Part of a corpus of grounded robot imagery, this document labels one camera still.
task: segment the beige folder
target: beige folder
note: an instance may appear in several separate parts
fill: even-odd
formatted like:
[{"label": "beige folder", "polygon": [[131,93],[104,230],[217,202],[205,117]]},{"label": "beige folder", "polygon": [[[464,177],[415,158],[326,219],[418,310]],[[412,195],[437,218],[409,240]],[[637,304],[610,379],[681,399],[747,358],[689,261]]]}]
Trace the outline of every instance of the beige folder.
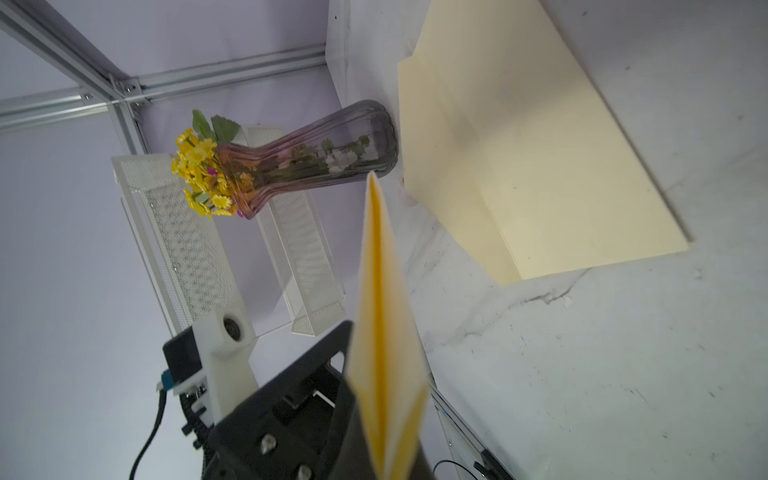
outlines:
[{"label": "beige folder", "polygon": [[399,96],[406,190],[500,284],[688,248],[537,0],[432,0]]}]

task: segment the blue connector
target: blue connector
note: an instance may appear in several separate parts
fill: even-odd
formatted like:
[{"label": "blue connector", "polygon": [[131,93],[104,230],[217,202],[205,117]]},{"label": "blue connector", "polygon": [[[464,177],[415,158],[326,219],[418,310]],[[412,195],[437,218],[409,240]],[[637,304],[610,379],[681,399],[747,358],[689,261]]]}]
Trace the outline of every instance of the blue connector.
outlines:
[{"label": "blue connector", "polygon": [[170,376],[170,370],[163,372],[163,375],[160,376],[160,381],[163,384],[163,390],[166,392],[169,392],[175,385],[174,379]]}]

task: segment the green leaf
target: green leaf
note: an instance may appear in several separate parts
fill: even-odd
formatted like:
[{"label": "green leaf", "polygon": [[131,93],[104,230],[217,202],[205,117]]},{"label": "green leaf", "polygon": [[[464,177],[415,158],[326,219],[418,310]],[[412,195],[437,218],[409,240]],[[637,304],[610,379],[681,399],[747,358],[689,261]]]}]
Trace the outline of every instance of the green leaf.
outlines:
[{"label": "green leaf", "polygon": [[205,115],[197,109],[192,110],[192,128],[200,135],[200,139],[210,138],[211,140],[216,140],[214,131],[210,129]]},{"label": "green leaf", "polygon": [[354,152],[355,155],[357,155],[358,158],[361,158],[365,154],[365,152],[366,152],[365,147],[363,147],[361,144],[357,144],[357,143],[351,144],[348,147],[348,149],[349,149],[349,151]]},{"label": "green leaf", "polygon": [[221,117],[220,115],[211,117],[210,122],[214,126],[216,141],[221,143],[230,143],[234,140],[237,132],[240,131],[240,124],[236,121],[231,121],[229,118]]},{"label": "green leaf", "polygon": [[333,150],[333,142],[329,138],[326,138],[320,142],[320,148],[322,148],[326,153],[330,153],[330,151]]}]

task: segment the black cable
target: black cable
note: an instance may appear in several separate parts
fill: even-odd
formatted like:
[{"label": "black cable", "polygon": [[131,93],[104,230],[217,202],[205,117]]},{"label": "black cable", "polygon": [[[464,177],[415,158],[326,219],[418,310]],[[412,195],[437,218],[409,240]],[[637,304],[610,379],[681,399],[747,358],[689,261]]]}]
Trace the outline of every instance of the black cable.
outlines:
[{"label": "black cable", "polygon": [[473,477],[475,480],[478,480],[478,478],[477,478],[477,477],[475,477],[475,474],[474,474],[474,473],[472,473],[472,471],[471,471],[469,468],[466,468],[464,465],[462,465],[462,464],[460,464],[460,463],[458,463],[458,462],[454,462],[453,460],[441,460],[441,461],[439,461],[439,462],[435,463],[435,467],[432,469],[432,476],[435,476],[435,470],[437,470],[437,466],[438,466],[438,465],[440,465],[441,463],[452,463],[453,465],[456,465],[457,467],[461,467],[461,468],[463,468],[463,469],[464,469],[464,471],[465,471],[465,472],[467,472],[467,473],[469,473],[470,475],[472,475],[472,477]]},{"label": "black cable", "polygon": [[165,412],[165,401],[167,397],[168,397],[168,392],[166,392],[165,390],[161,390],[160,399],[158,400],[158,404],[157,404],[157,417],[154,420],[154,427],[152,427],[152,433],[149,434],[147,443],[144,444],[144,447],[141,449],[141,452],[139,452],[139,456],[136,457],[136,462],[134,462],[134,466],[133,468],[131,468],[131,475],[128,477],[128,480],[134,480],[134,477],[136,476],[136,468],[138,468],[139,466],[139,461],[141,460],[141,457],[144,456],[144,452],[147,451],[149,444],[152,443],[152,439],[154,438],[154,434],[157,433],[157,429],[160,428],[160,422],[163,421],[163,412]]}]

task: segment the white marble table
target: white marble table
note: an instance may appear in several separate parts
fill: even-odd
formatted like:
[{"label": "white marble table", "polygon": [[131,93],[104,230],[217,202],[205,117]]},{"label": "white marble table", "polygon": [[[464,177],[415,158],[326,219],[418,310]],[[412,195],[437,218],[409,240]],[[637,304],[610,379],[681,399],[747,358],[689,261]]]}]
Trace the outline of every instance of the white marble table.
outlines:
[{"label": "white marble table", "polygon": [[[393,171],[437,385],[519,478],[768,478],[768,4],[544,4],[691,250],[499,287]],[[342,105],[373,98],[397,121],[396,64],[428,6],[330,0]]]}]

